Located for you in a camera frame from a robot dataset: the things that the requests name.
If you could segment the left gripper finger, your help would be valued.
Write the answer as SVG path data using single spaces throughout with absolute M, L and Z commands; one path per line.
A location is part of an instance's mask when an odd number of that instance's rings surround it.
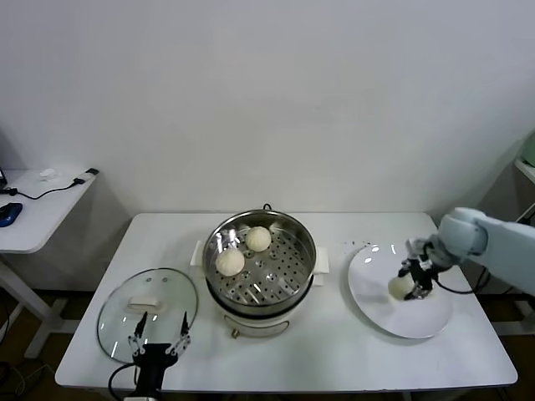
M 141 319 L 137 322 L 133 333 L 128 336 L 128 343 L 133 356 L 139 356 L 144 352 L 142 350 L 143 344 L 140 342 L 140 340 L 145 330 L 147 317 L 148 312 L 144 312 L 141 316 Z
M 190 325 L 187 312 L 184 312 L 179 337 L 170 345 L 168 353 L 172 356 L 181 356 L 191 343 Z

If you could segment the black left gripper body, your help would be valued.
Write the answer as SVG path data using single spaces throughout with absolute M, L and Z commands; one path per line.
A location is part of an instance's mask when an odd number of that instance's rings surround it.
M 168 368 L 176 364 L 176 353 L 167 352 L 168 343 L 147 343 L 133 356 L 139 369 L 135 392 L 159 393 Z

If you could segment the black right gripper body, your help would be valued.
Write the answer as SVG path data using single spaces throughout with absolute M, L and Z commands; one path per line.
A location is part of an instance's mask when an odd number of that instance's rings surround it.
M 433 289 L 433 280 L 437 273 L 430 260 L 411 259 L 410 274 L 413 282 L 422 290 L 431 291 Z

